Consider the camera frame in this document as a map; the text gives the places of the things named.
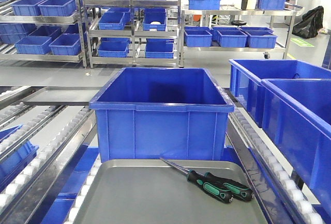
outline screwdriver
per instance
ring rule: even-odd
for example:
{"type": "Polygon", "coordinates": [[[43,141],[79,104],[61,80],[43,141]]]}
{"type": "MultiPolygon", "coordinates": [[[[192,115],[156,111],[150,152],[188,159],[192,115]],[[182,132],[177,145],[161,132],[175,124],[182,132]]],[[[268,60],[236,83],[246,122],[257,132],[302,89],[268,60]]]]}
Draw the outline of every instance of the screwdriver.
{"type": "Polygon", "coordinates": [[[187,181],[194,183],[200,189],[202,189],[206,194],[223,203],[231,203],[232,193],[231,190],[224,187],[221,183],[208,179],[204,175],[197,173],[194,170],[188,170],[185,167],[181,167],[173,162],[170,162],[164,158],[160,158],[163,162],[169,164],[186,175],[187,181]]]}
{"type": "MultiPolygon", "coordinates": [[[[165,159],[162,159],[162,161],[164,161],[172,166],[176,165],[175,163],[169,162],[165,159]]],[[[179,165],[176,165],[176,166],[189,171],[188,169],[181,167],[179,165]]],[[[252,198],[254,196],[253,191],[249,187],[247,187],[246,185],[241,184],[235,180],[224,178],[224,177],[217,177],[217,176],[212,175],[210,172],[206,172],[204,174],[204,176],[207,179],[212,180],[213,182],[216,182],[217,185],[222,185],[223,187],[230,190],[232,193],[232,196],[234,198],[237,198],[237,199],[245,201],[245,202],[249,202],[250,200],[252,200],[252,198]]]]}

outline metal tray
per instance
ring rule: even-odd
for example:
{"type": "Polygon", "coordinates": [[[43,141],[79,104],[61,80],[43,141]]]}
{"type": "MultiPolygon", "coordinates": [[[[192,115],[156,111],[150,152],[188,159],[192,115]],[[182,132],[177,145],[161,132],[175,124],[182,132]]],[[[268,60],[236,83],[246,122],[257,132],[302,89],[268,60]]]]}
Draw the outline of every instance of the metal tray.
{"type": "Polygon", "coordinates": [[[45,87],[22,101],[26,105],[67,105],[84,106],[94,97],[101,87],[45,87]]]}
{"type": "MultiPolygon", "coordinates": [[[[201,173],[247,184],[241,168],[225,161],[172,160],[201,173]]],[[[267,223],[256,199],[224,204],[186,181],[161,160],[102,164],[74,224],[267,223]]]]}

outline green floor marking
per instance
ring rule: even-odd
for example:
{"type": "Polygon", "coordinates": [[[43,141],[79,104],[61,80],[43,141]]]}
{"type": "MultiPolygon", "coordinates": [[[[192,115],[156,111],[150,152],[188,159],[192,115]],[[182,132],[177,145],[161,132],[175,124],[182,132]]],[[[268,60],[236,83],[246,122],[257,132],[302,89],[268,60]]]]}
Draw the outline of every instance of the green floor marking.
{"type": "Polygon", "coordinates": [[[296,43],[300,47],[315,47],[311,43],[308,43],[307,41],[300,38],[291,38],[291,41],[296,43]]]}

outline screwdriver handle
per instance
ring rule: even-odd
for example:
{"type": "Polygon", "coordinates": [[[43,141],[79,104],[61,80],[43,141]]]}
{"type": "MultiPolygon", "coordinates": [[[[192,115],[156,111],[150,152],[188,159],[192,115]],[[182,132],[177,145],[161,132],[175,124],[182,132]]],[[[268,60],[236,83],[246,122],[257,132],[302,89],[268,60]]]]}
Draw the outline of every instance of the screwdriver handle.
{"type": "Polygon", "coordinates": [[[253,191],[246,185],[243,185],[235,180],[214,176],[210,172],[206,172],[205,177],[231,190],[233,197],[239,200],[249,202],[253,198],[253,191]]]}
{"type": "Polygon", "coordinates": [[[196,171],[190,171],[188,173],[187,181],[194,183],[205,193],[223,203],[230,203],[232,201],[231,190],[218,182],[214,182],[214,180],[210,180],[205,176],[196,173],[196,171]]]}

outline shelf rack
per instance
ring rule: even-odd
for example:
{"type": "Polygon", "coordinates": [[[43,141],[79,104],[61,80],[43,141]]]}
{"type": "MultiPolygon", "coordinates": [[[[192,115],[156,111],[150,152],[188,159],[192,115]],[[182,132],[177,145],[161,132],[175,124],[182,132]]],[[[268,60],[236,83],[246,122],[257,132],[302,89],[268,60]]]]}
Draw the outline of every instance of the shelf rack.
{"type": "Polygon", "coordinates": [[[293,5],[290,3],[286,3],[286,8],[284,10],[241,10],[237,9],[233,6],[227,6],[226,10],[182,10],[181,14],[181,25],[180,25],[180,66],[184,66],[184,54],[185,51],[202,51],[202,52],[263,52],[264,57],[268,58],[269,53],[271,52],[282,52],[283,59],[286,59],[288,56],[288,50],[290,46],[290,36],[292,34],[295,16],[302,14],[304,8],[301,6],[293,5]],[[288,7],[293,7],[299,9],[298,11],[289,9],[288,7]],[[276,43],[275,48],[273,49],[262,49],[262,48],[223,48],[220,47],[218,43],[213,42],[213,46],[211,47],[186,47],[184,46],[184,31],[185,31],[185,16],[186,15],[194,15],[199,14],[202,16],[213,16],[213,15],[229,15],[229,16],[271,16],[270,19],[270,28],[274,26],[274,18],[275,16],[289,16],[290,17],[290,25],[288,29],[288,35],[286,37],[285,44],[281,44],[279,42],[276,43]]]}
{"type": "MultiPolygon", "coordinates": [[[[145,0],[84,0],[84,7],[127,7],[134,11],[135,8],[166,8],[166,9],[178,9],[180,13],[180,0],[178,1],[145,1],[145,0]]],[[[88,28],[88,52],[89,62],[91,68],[94,64],[122,64],[122,65],[146,65],[146,66],[179,66],[179,18],[168,18],[168,20],[177,20],[176,25],[167,25],[166,31],[143,31],[142,30],[142,18],[140,17],[140,11],[138,17],[131,17],[131,24],[127,25],[124,30],[100,30],[98,29],[99,18],[94,17],[93,21],[88,28]],[[97,56],[97,48],[99,38],[102,37],[120,37],[130,38],[132,44],[130,46],[130,53],[128,57],[99,57],[97,56]],[[170,38],[174,39],[174,58],[144,58],[144,44],[142,39],[147,38],[170,38]]]]}
{"type": "MultiPolygon", "coordinates": [[[[72,62],[79,63],[83,61],[83,66],[87,67],[87,58],[85,51],[85,43],[83,38],[83,15],[82,11],[75,11],[71,16],[67,17],[52,17],[52,16],[15,16],[10,4],[13,0],[0,6],[0,23],[34,23],[34,24],[76,24],[78,23],[81,52],[75,56],[69,55],[53,55],[51,53],[45,55],[37,54],[18,54],[13,44],[2,44],[0,46],[0,59],[3,60],[22,60],[22,61],[52,61],[52,62],[72,62]]],[[[76,0],[77,9],[81,9],[81,0],[76,0]]]]}

